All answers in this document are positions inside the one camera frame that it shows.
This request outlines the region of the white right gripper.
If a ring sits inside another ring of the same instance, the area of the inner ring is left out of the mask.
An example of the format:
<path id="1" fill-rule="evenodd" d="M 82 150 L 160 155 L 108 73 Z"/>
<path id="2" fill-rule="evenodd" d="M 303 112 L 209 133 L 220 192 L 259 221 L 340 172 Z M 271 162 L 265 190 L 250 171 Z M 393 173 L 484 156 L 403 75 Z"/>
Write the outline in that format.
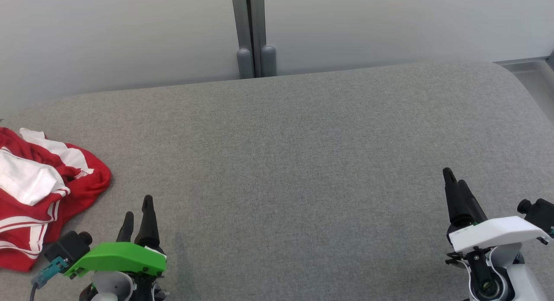
<path id="1" fill-rule="evenodd" d="M 524 263 L 521 258 L 524 242 L 539 240 L 548 244 L 548 234 L 524 218 L 511 216 L 488 220 L 465 180 L 457 181 L 450 168 L 444 168 L 442 173 L 450 220 L 447 232 L 450 232 L 448 236 L 454 250 L 447 254 L 446 264 L 461 268 L 469 253 L 482 249 L 491 265 L 507 268 Z"/>

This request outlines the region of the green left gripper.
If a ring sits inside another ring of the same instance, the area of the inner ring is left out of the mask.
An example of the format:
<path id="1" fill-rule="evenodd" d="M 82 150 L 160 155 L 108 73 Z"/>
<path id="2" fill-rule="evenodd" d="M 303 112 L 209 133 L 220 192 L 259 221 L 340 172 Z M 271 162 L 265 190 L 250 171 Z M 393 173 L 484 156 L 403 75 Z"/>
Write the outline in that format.
<path id="1" fill-rule="evenodd" d="M 74 279 L 92 273 L 81 301 L 164 301 L 166 292 L 158 284 L 167 266 L 161 252 L 154 199 L 144 197 L 139 232 L 131 243 L 133 212 L 127 211 L 116 242 L 101 243 L 77 260 L 64 273 Z"/>

